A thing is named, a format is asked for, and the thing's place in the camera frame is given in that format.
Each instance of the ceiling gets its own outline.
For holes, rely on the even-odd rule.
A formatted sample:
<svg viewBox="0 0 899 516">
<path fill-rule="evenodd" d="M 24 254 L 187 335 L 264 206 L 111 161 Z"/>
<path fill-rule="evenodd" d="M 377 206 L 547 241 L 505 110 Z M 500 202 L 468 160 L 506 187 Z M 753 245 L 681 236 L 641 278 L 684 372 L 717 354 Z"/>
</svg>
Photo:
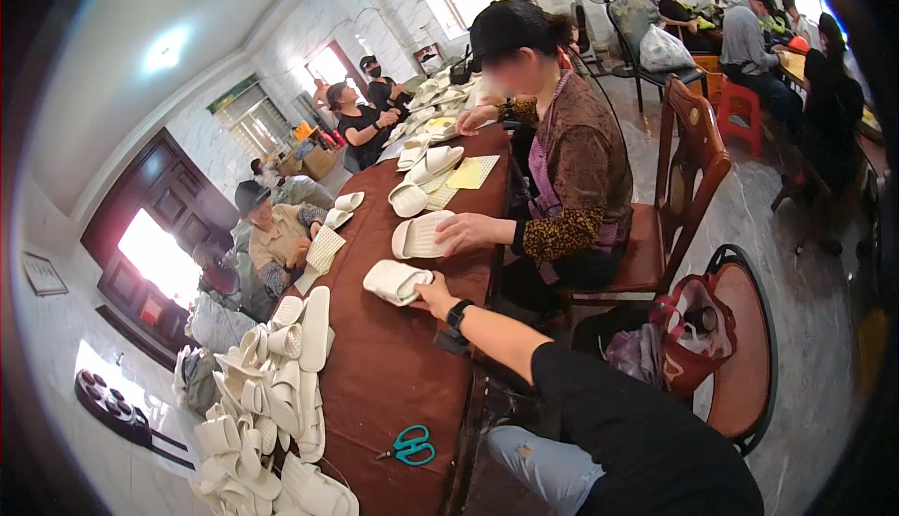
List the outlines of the ceiling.
<svg viewBox="0 0 899 516">
<path fill-rule="evenodd" d="M 30 171 L 51 202 L 71 216 L 141 120 L 240 50 L 277 1 L 85 0 L 31 130 Z"/>
</svg>

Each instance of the teal scissors handle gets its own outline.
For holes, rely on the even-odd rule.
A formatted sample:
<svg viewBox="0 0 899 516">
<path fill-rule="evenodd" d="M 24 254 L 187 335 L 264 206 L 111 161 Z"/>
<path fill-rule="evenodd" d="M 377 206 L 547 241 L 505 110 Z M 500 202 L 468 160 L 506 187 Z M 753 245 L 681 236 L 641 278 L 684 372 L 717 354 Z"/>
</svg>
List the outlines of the teal scissors handle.
<svg viewBox="0 0 899 516">
<path fill-rule="evenodd" d="M 423 436 L 419 436 L 417 438 L 410 438 L 409 440 L 403 440 L 403 437 L 411 431 L 420 430 L 424 432 Z M 431 438 L 431 432 L 428 432 L 428 429 L 421 424 L 416 424 L 414 426 L 410 426 L 404 431 L 399 433 L 397 436 L 397 441 L 394 442 L 394 450 L 396 451 L 395 457 L 405 463 L 406 465 L 424 465 L 431 461 L 437 452 L 434 451 L 434 447 L 428 443 L 428 439 Z M 421 459 L 419 461 L 412 461 L 409 459 L 411 456 L 415 454 L 428 450 L 431 452 L 425 459 Z"/>
</svg>

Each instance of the gray hoodie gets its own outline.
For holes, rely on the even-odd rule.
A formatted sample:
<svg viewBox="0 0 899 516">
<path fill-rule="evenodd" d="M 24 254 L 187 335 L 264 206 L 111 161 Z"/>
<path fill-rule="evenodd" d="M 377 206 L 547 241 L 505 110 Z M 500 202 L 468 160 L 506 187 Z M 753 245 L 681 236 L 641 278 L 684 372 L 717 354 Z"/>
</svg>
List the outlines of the gray hoodie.
<svg viewBox="0 0 899 516">
<path fill-rule="evenodd" d="M 777 54 L 765 53 L 759 17 L 749 8 L 747 0 L 739 0 L 727 9 L 723 32 L 721 63 L 746 64 L 744 74 L 761 75 L 780 62 Z"/>
</svg>

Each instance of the ripped jeans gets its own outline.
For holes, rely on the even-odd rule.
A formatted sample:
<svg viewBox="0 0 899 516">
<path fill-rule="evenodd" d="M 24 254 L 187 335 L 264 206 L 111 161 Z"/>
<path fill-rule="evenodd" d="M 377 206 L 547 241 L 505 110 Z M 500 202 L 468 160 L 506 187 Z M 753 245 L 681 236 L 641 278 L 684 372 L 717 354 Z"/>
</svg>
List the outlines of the ripped jeans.
<svg viewBox="0 0 899 516">
<path fill-rule="evenodd" d="M 520 426 L 497 426 L 487 433 L 487 444 L 494 459 L 558 516 L 575 516 L 605 475 L 602 465 L 578 446 L 540 438 Z"/>
</svg>

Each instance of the black baseball cap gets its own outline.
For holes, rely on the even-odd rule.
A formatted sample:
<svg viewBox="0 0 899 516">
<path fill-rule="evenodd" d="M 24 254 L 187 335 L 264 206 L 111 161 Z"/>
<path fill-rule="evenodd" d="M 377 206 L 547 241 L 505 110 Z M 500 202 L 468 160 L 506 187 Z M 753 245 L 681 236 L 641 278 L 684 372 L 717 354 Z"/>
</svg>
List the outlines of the black baseball cap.
<svg viewBox="0 0 899 516">
<path fill-rule="evenodd" d="M 240 212 L 240 217 L 246 218 L 271 195 L 272 189 L 265 188 L 255 181 L 243 181 L 237 185 L 234 192 L 234 204 Z"/>
<path fill-rule="evenodd" d="M 362 71 L 365 71 L 366 67 L 370 66 L 371 64 L 376 64 L 376 63 L 377 63 L 377 58 L 375 58 L 374 56 L 366 56 L 365 58 L 362 58 L 359 60 L 359 69 L 361 69 Z"/>
<path fill-rule="evenodd" d="M 549 21 L 537 5 L 505 0 L 491 3 L 471 25 L 471 54 L 475 65 L 520 48 L 547 47 L 552 50 Z"/>
</svg>

